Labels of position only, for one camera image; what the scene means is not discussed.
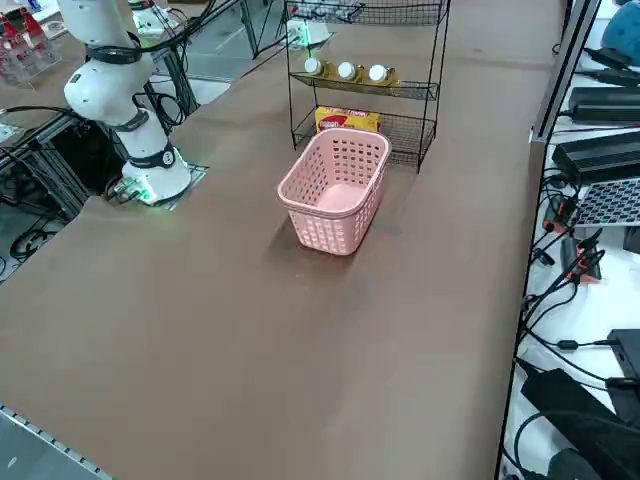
pink plastic basket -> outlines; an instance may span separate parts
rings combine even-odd
[[[330,128],[311,139],[278,186],[303,245],[350,255],[382,197],[389,140],[379,133]]]

black wire shelf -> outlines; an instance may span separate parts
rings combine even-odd
[[[293,138],[296,148],[315,135],[314,113],[315,108],[294,129]],[[392,151],[389,160],[396,165],[419,169],[435,137],[435,128],[436,122],[433,120],[380,113],[380,133],[386,135],[391,142]]]
[[[447,14],[447,0],[294,0],[289,18],[354,25],[437,25]]]
[[[401,81],[395,85],[383,86],[343,82],[340,80],[327,80],[299,72],[292,72],[289,75],[305,85],[316,88],[328,88],[331,90],[343,90],[347,92],[368,93],[371,95],[384,95],[387,97],[411,98],[414,100],[426,101],[433,101],[438,98],[437,83]]]

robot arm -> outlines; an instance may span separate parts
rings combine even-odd
[[[155,113],[133,102],[133,95],[143,90],[153,73],[151,55],[118,56],[92,50],[134,47],[116,0],[58,3],[67,29],[87,45],[92,57],[65,86],[69,105],[80,116],[102,122],[116,132],[128,153],[123,175],[140,185],[143,202],[153,204],[179,195],[191,182],[189,169]]]

red and yellow package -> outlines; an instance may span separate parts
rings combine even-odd
[[[380,130],[380,114],[336,107],[316,108],[316,131],[321,132],[334,127],[377,132]]]

black metal stand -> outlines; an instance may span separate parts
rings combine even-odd
[[[399,115],[390,112],[377,112],[381,115],[380,130],[391,141],[393,147],[390,161],[408,165],[420,171],[427,150],[436,136],[438,111],[440,107],[440,84],[442,83],[442,65],[444,61],[447,33],[449,29],[449,10],[451,0],[369,0],[361,3],[354,0],[285,0],[285,15],[288,19],[341,23],[353,25],[378,26],[435,26],[433,49],[426,82],[403,80],[389,86],[377,86],[352,83],[334,79],[323,79],[306,72],[291,71],[290,39],[286,38],[287,80],[289,87],[289,118],[293,146],[297,148],[315,133],[314,112],[319,106],[317,89],[340,90],[353,93],[382,95],[424,102],[423,114],[418,116]],[[441,44],[441,54],[437,47]],[[438,56],[440,72],[436,73],[434,63]],[[292,82],[294,79],[313,89],[313,107],[301,121],[294,119],[292,103]]]

